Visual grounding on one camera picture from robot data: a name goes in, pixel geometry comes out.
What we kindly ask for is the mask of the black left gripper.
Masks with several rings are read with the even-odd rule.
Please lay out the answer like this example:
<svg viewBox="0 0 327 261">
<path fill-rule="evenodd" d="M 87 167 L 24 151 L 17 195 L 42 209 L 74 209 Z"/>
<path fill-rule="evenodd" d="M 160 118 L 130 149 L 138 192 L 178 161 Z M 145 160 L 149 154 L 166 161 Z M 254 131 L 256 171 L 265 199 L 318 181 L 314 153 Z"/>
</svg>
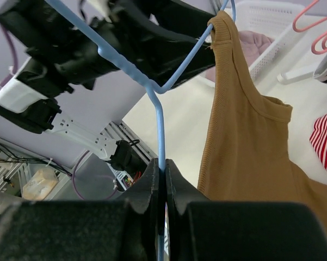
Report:
<svg viewBox="0 0 327 261">
<path fill-rule="evenodd" d="M 183 1 L 109 1 L 119 53 L 159 86 L 185 60 L 213 15 Z"/>
</svg>

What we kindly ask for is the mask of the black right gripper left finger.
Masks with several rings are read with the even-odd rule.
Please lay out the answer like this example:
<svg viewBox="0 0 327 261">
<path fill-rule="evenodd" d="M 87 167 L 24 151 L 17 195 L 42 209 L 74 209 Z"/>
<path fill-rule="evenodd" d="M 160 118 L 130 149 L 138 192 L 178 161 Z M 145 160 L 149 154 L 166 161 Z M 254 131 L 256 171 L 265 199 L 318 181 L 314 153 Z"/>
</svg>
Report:
<svg viewBox="0 0 327 261">
<path fill-rule="evenodd" d="M 150 208 L 157 209 L 159 191 L 158 159 L 151 159 L 143 175 L 119 196 L 120 201 L 128 203 L 138 214 L 146 213 Z"/>
</svg>

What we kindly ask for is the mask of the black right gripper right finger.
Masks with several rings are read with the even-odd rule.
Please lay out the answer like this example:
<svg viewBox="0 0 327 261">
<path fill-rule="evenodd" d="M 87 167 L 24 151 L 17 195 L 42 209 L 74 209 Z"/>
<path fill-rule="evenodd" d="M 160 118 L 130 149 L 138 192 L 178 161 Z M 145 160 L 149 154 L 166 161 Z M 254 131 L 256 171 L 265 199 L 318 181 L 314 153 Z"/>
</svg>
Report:
<svg viewBox="0 0 327 261">
<path fill-rule="evenodd" d="M 168 210 L 183 215 L 191 202 L 206 202 L 208 198 L 189 183 L 172 159 L 166 160 L 165 168 Z"/>
</svg>

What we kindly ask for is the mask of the blue wire hanger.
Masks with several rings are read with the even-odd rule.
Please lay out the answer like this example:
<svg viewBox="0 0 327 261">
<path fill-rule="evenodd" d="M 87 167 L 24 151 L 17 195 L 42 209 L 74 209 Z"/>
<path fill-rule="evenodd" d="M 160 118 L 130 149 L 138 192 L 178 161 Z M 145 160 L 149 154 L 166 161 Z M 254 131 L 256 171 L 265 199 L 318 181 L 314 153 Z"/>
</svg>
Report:
<svg viewBox="0 0 327 261">
<path fill-rule="evenodd" d="M 207 37 L 210 35 L 213 25 L 209 24 L 198 39 L 195 46 L 186 56 L 182 64 L 163 85 L 159 86 L 156 82 L 149 79 L 143 74 L 133 63 L 128 61 L 122 54 L 118 53 L 105 39 L 98 33 L 91 29 L 85 22 L 83 22 L 73 11 L 71 11 L 61 1 L 47 1 L 53 9 L 71 22 L 77 29 L 79 29 L 85 36 L 87 36 L 93 43 L 98 46 L 98 54 L 110 61 L 117 68 L 121 69 L 125 74 L 130 76 L 134 81 L 143 86 L 146 90 L 148 97 L 156 110 L 157 119 L 157 140 L 158 140 L 158 167 L 159 167 L 159 192 L 158 192 L 158 246 L 157 246 L 157 259 L 164 260 L 164 228 L 165 228 L 165 202 L 166 202 L 166 188 L 165 182 L 165 129 L 164 129 L 164 114 L 162 104 L 160 103 L 157 94 L 166 93 L 174 83 L 182 75 L 183 71 L 190 64 L 192 59 L 201 48 Z"/>
</svg>

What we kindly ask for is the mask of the tan tank top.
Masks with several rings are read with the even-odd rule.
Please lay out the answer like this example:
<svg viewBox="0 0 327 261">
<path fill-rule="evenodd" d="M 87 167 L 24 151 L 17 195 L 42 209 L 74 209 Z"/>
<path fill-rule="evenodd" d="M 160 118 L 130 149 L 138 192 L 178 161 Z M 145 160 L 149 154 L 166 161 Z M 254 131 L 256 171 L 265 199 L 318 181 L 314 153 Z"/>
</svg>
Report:
<svg viewBox="0 0 327 261">
<path fill-rule="evenodd" d="M 232 18 L 220 11 L 209 24 L 215 91 L 198 189 L 212 200 L 301 202 L 327 226 L 327 185 L 288 156 L 292 107 L 258 92 Z"/>
</svg>

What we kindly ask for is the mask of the mauve tank top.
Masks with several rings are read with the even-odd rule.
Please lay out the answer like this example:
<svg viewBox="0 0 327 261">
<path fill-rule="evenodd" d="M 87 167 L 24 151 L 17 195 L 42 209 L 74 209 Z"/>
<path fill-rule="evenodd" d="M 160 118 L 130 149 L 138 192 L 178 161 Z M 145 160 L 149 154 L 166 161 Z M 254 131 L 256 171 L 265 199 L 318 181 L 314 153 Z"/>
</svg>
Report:
<svg viewBox="0 0 327 261">
<path fill-rule="evenodd" d="M 239 31 L 238 35 L 248 67 L 274 42 L 273 38 L 248 30 Z"/>
</svg>

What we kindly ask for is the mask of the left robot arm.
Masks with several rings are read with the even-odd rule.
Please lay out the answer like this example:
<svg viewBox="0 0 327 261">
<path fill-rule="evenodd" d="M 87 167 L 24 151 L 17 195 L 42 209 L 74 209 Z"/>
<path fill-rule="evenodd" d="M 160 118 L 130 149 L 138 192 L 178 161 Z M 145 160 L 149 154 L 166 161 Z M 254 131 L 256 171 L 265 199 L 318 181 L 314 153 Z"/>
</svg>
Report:
<svg viewBox="0 0 327 261">
<path fill-rule="evenodd" d="M 159 86 L 183 63 L 212 17 L 183 1 L 109 1 L 105 6 L 109 21 L 94 17 L 90 27 Z M 92 89 L 98 77 L 118 70 L 45 1 L 6 1 L 0 7 L 0 24 L 30 56 L 18 79 L 47 96 L 47 101 L 9 116 L 30 132 L 52 127 L 58 95 L 73 92 L 73 85 Z"/>
</svg>

